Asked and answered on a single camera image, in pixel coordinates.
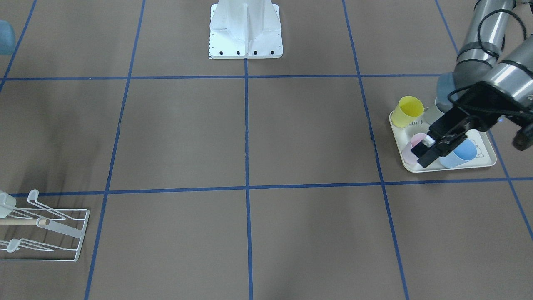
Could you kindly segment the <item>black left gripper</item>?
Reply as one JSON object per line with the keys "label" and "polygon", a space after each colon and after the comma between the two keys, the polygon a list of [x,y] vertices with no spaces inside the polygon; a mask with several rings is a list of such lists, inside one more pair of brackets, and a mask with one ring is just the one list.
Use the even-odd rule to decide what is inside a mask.
{"label": "black left gripper", "polygon": [[457,100],[448,99],[452,108],[429,127],[429,137],[415,144],[411,152],[417,162],[426,168],[439,157],[448,155],[447,150],[455,149],[469,130],[486,132],[501,117],[506,117],[520,127],[512,145],[518,150],[532,146],[532,109],[514,100],[507,92],[480,82],[463,88],[465,93]]}

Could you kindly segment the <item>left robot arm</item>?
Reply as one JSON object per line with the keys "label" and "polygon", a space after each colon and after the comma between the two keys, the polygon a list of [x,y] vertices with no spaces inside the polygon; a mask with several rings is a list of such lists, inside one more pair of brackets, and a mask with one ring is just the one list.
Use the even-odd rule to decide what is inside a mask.
{"label": "left robot arm", "polygon": [[522,28],[523,42],[501,57],[515,0],[478,0],[470,29],[453,72],[438,78],[434,108],[442,116],[430,122],[427,136],[413,147],[422,167],[450,154],[469,130],[486,132],[501,118],[520,127],[514,148],[532,146],[533,40]]}

